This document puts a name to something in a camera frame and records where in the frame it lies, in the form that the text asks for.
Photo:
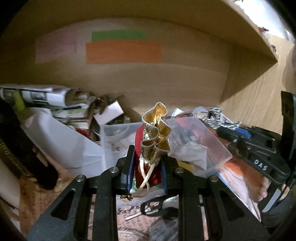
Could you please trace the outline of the person's right hand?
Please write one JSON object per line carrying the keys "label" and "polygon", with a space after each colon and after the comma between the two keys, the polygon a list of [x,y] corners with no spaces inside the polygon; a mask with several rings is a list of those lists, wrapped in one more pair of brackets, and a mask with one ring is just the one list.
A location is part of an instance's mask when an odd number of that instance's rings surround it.
{"label": "person's right hand", "polygon": [[267,191],[270,186],[270,180],[266,177],[262,177],[260,188],[258,191],[258,201],[262,201],[267,197]]}

